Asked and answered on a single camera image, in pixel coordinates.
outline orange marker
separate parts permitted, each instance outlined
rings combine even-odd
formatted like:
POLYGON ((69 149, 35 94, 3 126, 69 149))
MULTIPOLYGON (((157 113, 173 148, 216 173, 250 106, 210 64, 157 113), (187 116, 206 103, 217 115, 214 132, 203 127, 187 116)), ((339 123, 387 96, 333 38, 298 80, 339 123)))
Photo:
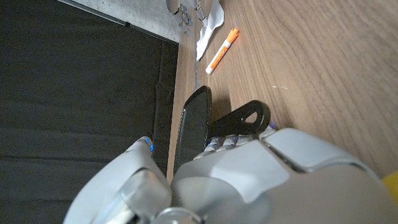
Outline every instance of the orange marker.
POLYGON ((220 62, 220 60, 223 58, 225 52, 229 49, 232 42, 234 42, 234 40, 237 38, 238 35, 239 35, 239 31, 237 28, 234 28, 231 30, 231 32, 229 32, 228 37, 224 41, 221 48, 218 50, 216 56, 214 56, 214 58, 211 60, 211 62, 209 64, 209 66, 207 66, 207 68, 206 68, 207 74, 210 75, 213 72, 213 70, 218 65, 218 62, 220 62))

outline white paper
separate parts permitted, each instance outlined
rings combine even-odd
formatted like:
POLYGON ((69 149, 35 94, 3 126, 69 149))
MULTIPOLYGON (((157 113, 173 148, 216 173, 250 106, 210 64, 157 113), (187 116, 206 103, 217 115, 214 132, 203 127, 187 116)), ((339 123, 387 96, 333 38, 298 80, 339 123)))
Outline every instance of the white paper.
POLYGON ((207 26, 200 30, 200 39, 197 42, 197 60, 199 60, 207 48, 210 37, 214 30, 224 22, 224 10, 218 0, 213 0, 210 13, 207 18, 207 26))

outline gray concrete surface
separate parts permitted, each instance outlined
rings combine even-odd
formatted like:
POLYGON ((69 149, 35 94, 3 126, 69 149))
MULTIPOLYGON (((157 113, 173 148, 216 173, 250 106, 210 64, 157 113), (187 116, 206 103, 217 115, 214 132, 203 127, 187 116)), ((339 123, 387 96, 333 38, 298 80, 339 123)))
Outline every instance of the gray concrete surface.
POLYGON ((167 39, 176 42, 180 40, 180 29, 167 10, 165 0, 74 1, 167 39))

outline dark cloth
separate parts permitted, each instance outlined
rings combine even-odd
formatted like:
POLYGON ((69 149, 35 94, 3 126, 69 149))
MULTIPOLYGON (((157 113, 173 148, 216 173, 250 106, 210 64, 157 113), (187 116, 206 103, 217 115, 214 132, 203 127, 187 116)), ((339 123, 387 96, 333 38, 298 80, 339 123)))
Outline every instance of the dark cloth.
POLYGON ((0 13, 0 223, 61 223, 141 136, 166 173, 178 46, 58 1, 0 13))

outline wooden table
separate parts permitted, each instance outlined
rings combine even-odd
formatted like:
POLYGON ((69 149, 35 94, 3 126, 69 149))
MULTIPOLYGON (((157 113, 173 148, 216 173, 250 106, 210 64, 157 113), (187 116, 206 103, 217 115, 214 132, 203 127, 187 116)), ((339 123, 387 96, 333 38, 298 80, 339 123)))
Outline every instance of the wooden table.
MULTIPOLYGON (((207 12, 211 2, 205 1, 207 12)), ((212 90, 213 120, 261 100, 278 128, 332 142, 381 177, 398 169, 398 1, 220 3, 224 24, 199 62, 200 22, 191 37, 180 39, 168 181, 183 104, 202 85, 212 90), (239 37, 207 75, 205 68, 232 27, 239 37)))

